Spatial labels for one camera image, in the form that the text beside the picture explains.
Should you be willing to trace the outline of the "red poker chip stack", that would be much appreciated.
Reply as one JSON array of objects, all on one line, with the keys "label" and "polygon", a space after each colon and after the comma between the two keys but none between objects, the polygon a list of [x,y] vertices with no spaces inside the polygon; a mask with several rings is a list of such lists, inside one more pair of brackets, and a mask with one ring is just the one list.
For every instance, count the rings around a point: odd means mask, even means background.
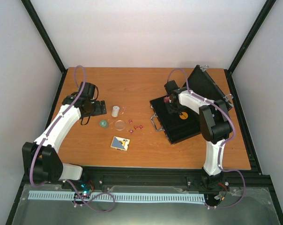
[{"label": "red poker chip stack", "polygon": [[170,98],[169,98],[169,97],[165,97],[165,98],[164,98],[164,102],[165,102],[165,103],[169,103],[169,102],[170,102]]}]

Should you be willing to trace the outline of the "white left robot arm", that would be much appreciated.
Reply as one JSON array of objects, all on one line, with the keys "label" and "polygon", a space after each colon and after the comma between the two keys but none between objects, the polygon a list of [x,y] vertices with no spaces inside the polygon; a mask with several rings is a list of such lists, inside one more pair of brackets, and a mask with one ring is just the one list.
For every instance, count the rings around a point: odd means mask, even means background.
[{"label": "white left robot arm", "polygon": [[58,114],[46,130],[34,141],[22,147],[23,167],[32,186],[35,180],[42,184],[59,180],[72,180],[82,189],[88,186],[89,177],[79,165],[62,163],[58,156],[60,146],[76,122],[84,125],[84,118],[107,113],[105,101],[98,100],[98,87],[82,82],[77,92],[64,98]]}]

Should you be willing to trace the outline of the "yellow big blind button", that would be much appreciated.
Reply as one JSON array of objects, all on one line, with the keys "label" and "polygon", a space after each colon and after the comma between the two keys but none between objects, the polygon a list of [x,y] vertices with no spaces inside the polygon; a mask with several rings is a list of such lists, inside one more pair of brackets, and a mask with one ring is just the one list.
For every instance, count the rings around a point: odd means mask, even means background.
[{"label": "yellow big blind button", "polygon": [[188,113],[186,112],[180,112],[179,113],[179,117],[182,119],[182,120],[186,120],[188,118]]}]

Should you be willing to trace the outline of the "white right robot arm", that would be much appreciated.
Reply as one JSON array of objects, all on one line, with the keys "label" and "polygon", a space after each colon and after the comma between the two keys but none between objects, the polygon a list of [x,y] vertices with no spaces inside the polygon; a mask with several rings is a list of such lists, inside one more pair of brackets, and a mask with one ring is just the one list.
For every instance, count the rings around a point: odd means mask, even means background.
[{"label": "white right robot arm", "polygon": [[235,133],[223,100],[213,101],[200,96],[188,87],[179,88],[174,80],[164,85],[165,103],[185,106],[199,115],[200,132],[206,141],[206,158],[201,176],[202,186],[211,190],[222,179],[223,152],[230,133]]}]

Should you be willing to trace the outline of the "black poker set case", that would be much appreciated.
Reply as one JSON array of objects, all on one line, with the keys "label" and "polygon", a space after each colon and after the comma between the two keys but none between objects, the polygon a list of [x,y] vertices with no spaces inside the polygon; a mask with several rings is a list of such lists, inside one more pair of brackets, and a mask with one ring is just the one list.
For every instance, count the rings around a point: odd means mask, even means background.
[{"label": "black poker set case", "polygon": [[[182,88],[186,87],[207,99],[213,101],[223,100],[226,103],[227,111],[233,107],[210,75],[203,71],[199,65],[193,69]],[[179,113],[169,114],[164,102],[165,97],[167,97],[167,94],[151,100],[150,105],[161,125],[161,130],[165,132],[169,142],[176,144],[201,134],[199,115],[185,106],[183,106],[182,112],[188,113],[186,120],[182,120]]]}]

